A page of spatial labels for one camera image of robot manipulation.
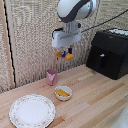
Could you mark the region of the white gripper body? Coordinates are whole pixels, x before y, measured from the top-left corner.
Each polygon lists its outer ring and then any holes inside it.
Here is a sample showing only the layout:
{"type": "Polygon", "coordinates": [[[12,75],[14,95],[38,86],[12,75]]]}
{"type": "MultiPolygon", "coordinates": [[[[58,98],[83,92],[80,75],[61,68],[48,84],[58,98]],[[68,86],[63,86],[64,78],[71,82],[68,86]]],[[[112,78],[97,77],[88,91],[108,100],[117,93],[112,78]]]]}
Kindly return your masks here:
{"type": "Polygon", "coordinates": [[[67,34],[64,31],[54,31],[52,34],[52,46],[54,48],[60,48],[78,42],[80,39],[80,30],[76,30],[70,34],[67,34]]]}

